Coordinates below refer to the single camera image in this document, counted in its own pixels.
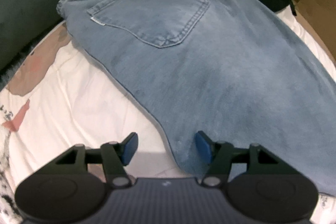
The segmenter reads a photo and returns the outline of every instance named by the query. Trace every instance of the ribbed black surface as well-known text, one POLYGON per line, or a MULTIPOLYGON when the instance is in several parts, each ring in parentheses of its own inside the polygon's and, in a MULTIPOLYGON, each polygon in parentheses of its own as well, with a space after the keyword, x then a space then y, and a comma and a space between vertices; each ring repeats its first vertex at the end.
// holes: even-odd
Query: ribbed black surface
MULTIPOLYGON (((96 214, 76 224, 203 224, 260 223, 225 200, 218 189, 201 187, 195 179, 138 179, 116 190, 96 214)), ((304 220, 298 223, 309 223, 304 220)))

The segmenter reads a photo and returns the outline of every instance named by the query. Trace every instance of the white label tag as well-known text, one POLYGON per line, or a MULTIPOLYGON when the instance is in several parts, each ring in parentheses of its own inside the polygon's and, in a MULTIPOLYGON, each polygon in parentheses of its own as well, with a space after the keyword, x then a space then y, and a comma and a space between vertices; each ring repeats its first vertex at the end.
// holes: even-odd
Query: white label tag
POLYGON ((94 17, 91 17, 91 20, 94 21, 95 23, 98 23, 99 25, 105 26, 104 23, 99 22, 99 21, 96 20, 94 17))

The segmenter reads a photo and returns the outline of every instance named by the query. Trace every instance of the denim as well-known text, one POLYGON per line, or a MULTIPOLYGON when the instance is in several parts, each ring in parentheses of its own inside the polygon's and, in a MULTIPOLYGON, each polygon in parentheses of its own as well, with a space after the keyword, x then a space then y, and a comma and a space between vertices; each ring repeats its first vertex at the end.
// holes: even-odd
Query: denim
POLYGON ((336 194, 336 84, 258 0, 60 0, 58 12, 162 126, 186 172, 208 168, 194 142, 203 130, 260 143, 336 194))

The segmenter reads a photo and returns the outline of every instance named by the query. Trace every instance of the bed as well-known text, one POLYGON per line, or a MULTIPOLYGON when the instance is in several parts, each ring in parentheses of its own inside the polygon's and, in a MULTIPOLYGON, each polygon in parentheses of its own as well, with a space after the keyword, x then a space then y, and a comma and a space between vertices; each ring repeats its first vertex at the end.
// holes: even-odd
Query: bed
MULTIPOLYGON (((332 60, 292 15, 278 13, 336 81, 332 60)), ((32 50, 0 92, 0 124, 8 130, 1 153, 9 155, 5 177, 13 192, 26 177, 77 143, 98 148, 139 135, 139 148, 127 172, 134 177, 187 177, 177 167, 156 121, 105 69, 74 48, 64 22, 32 50)), ((336 199, 320 195, 312 221, 336 221, 336 199)))

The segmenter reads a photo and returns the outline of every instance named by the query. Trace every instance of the jeans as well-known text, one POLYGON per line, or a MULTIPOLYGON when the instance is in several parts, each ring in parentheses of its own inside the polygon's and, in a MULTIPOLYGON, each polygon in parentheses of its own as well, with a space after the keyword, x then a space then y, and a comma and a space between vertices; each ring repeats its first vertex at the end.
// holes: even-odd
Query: jeans
POLYGON ((58 12, 160 123, 186 172, 207 170, 194 142, 203 130, 260 143, 336 194, 336 84, 258 0, 60 0, 58 12))

